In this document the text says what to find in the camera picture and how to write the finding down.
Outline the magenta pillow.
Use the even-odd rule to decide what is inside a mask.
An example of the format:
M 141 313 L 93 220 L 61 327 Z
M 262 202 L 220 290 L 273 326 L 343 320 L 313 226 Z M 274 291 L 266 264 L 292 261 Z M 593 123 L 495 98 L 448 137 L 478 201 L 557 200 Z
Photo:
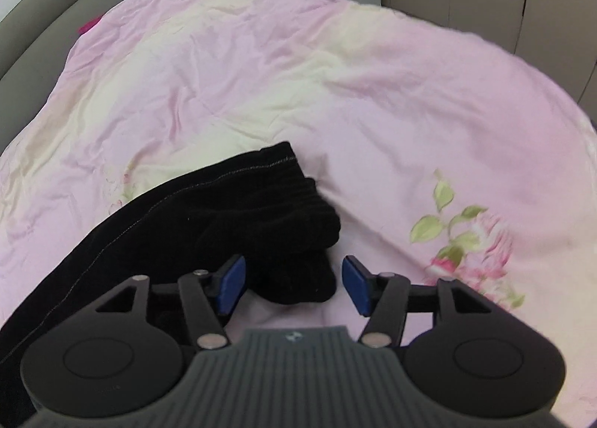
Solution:
M 78 29 L 78 34 L 80 36 L 84 35 L 85 33 L 89 32 L 93 27 L 95 27 L 102 19 L 102 15 L 88 21 L 83 26 Z

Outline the pink floral duvet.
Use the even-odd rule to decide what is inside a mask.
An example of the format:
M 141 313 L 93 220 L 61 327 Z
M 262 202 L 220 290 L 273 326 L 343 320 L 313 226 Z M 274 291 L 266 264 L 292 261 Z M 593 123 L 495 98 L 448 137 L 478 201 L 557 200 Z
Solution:
M 337 288 L 247 291 L 228 327 L 361 320 L 342 257 L 463 281 L 553 341 L 554 410 L 596 418 L 596 132 L 558 85 L 476 35 L 349 0 L 123 0 L 70 49 L 1 156 L 1 330 L 96 226 L 175 177 L 278 143 L 338 214 Z

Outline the black pants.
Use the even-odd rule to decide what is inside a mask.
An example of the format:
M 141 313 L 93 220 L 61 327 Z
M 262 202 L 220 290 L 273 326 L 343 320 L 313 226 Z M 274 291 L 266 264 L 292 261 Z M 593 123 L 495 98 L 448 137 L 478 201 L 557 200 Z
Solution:
M 34 409 L 19 364 L 40 335 L 136 274 L 171 284 L 246 261 L 246 286 L 280 305 L 335 295 L 328 257 L 341 223 L 287 142 L 175 177 L 110 215 L 26 296 L 1 330 L 1 423 Z

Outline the grey upholstered headboard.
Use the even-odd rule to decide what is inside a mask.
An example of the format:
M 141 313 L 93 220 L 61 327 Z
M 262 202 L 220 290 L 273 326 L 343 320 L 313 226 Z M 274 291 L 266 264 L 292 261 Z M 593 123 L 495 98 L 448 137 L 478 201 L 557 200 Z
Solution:
M 33 119 L 79 30 L 123 0 L 22 0 L 1 21 L 1 147 Z

